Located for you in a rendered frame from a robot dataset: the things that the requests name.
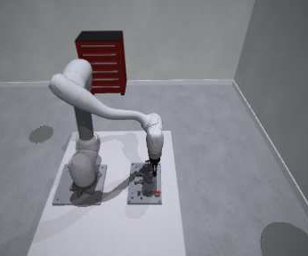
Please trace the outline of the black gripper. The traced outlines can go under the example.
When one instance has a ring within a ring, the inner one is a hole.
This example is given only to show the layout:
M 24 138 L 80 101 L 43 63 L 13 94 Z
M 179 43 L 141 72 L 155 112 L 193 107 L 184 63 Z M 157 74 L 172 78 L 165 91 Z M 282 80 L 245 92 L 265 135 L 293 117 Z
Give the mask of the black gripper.
M 158 168 L 158 163 L 160 162 L 160 158 L 159 159 L 151 159 L 149 158 L 151 165 L 152 165 L 152 179 L 156 180 L 157 179 L 157 168 Z M 157 166 L 157 167 L 156 167 Z

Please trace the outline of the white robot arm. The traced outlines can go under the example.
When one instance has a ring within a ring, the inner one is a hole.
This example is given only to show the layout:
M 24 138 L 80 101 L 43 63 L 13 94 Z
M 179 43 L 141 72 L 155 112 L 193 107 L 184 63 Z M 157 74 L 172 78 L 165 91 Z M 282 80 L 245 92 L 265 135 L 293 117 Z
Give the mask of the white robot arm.
M 78 135 L 76 153 L 69 159 L 69 173 L 73 180 L 69 190 L 76 190 L 77 197 L 81 197 L 83 192 L 94 194 L 101 177 L 100 172 L 95 172 L 101 140 L 99 135 L 93 131 L 92 114 L 111 120 L 133 119 L 140 122 L 143 130 L 149 132 L 146 135 L 146 144 L 151 159 L 159 159 L 162 156 L 164 145 L 163 124 L 160 116 L 155 113 L 144 115 L 138 111 L 105 106 L 90 93 L 93 78 L 91 70 L 92 67 L 87 60 L 73 60 L 65 67 L 62 74 L 52 76 L 48 84 L 50 90 L 58 98 L 73 106 L 75 110 Z

